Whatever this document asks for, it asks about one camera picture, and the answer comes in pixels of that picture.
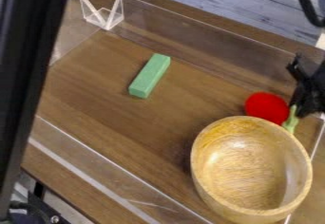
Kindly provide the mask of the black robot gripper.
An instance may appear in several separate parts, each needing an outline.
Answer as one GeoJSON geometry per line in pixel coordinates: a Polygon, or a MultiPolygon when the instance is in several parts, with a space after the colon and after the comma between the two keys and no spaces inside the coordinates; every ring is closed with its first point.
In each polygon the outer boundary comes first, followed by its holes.
{"type": "Polygon", "coordinates": [[[296,55],[286,70],[297,82],[289,103],[296,106],[296,117],[325,113],[325,60],[319,64],[305,55],[296,55]]]}

